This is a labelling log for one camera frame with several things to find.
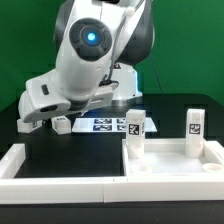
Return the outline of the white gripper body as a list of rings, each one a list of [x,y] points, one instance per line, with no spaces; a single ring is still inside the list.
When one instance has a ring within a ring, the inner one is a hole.
[[[54,70],[30,79],[26,82],[26,90],[22,93],[18,111],[24,123],[46,120],[64,115],[83,115],[89,110],[109,106],[116,81],[97,88],[93,98],[87,103],[75,102],[56,92],[53,87]]]

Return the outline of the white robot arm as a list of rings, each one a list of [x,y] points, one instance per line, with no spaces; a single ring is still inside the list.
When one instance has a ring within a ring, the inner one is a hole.
[[[58,12],[55,68],[26,82],[18,111],[28,123],[109,105],[117,62],[135,65],[154,42],[153,0],[65,0]]]

